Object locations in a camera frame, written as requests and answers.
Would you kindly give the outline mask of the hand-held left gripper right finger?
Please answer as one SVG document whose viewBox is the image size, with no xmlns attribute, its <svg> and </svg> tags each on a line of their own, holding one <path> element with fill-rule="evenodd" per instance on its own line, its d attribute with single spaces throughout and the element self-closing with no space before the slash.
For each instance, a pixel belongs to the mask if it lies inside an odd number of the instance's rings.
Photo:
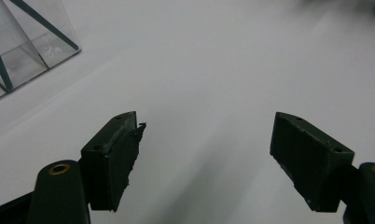
<svg viewBox="0 0 375 224">
<path fill-rule="evenodd" d="M 300 117 L 275 114 L 270 154 L 316 212 L 337 211 L 354 152 Z"/>
</svg>

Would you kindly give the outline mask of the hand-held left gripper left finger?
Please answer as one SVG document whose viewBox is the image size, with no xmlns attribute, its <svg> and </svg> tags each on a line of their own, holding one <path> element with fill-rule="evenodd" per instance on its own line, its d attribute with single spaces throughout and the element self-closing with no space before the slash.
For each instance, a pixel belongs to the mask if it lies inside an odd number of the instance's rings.
<svg viewBox="0 0 375 224">
<path fill-rule="evenodd" d="M 135 111 L 119 114 L 81 149 L 80 167 L 92 210 L 118 210 L 145 128 Z"/>
</svg>

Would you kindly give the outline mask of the clear plastic compartment organizer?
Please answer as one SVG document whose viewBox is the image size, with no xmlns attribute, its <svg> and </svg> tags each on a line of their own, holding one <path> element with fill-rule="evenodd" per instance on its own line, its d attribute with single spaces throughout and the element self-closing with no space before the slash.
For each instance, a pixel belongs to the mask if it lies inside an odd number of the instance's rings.
<svg viewBox="0 0 375 224">
<path fill-rule="evenodd" d="M 9 0 L 0 0 L 0 54 L 13 84 L 13 89 L 7 91 L 0 77 L 0 99 L 81 51 L 62 0 L 23 1 L 73 40 L 79 50 L 72 49 Z"/>
</svg>

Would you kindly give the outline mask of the white table cover sheet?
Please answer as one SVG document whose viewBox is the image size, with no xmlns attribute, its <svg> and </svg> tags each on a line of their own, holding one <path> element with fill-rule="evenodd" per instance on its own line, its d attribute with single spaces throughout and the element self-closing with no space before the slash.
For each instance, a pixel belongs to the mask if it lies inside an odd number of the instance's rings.
<svg viewBox="0 0 375 224">
<path fill-rule="evenodd" d="M 370 0 L 62 0 L 82 48 L 0 100 L 0 204 L 115 115 L 146 125 L 117 212 L 93 224 L 343 224 L 270 154 L 274 116 L 375 162 Z"/>
</svg>

